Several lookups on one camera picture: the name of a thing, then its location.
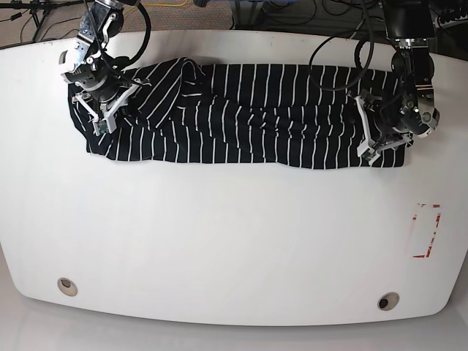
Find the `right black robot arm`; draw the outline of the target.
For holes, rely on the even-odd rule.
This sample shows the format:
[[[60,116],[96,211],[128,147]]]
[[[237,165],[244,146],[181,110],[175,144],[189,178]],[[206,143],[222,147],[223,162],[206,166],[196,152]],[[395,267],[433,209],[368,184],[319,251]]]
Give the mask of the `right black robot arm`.
[[[124,25],[124,6],[139,10],[146,24],[140,49],[133,57],[107,54],[110,38]],[[143,55],[151,36],[151,20],[139,1],[95,1],[86,5],[72,47],[59,58],[61,76],[74,93],[72,100],[89,106],[95,112],[108,112],[127,104],[125,93],[141,86],[134,78],[124,76],[124,69]]]

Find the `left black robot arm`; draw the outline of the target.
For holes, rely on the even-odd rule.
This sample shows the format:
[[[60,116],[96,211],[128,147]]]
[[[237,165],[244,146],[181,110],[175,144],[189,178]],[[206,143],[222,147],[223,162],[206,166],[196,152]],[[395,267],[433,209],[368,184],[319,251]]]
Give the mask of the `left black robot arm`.
[[[395,88],[385,88],[378,104],[371,138],[377,146],[397,146],[412,137],[426,137],[439,125],[435,108],[434,61],[428,40],[434,38],[427,1],[381,1],[386,37],[395,46],[391,59]]]

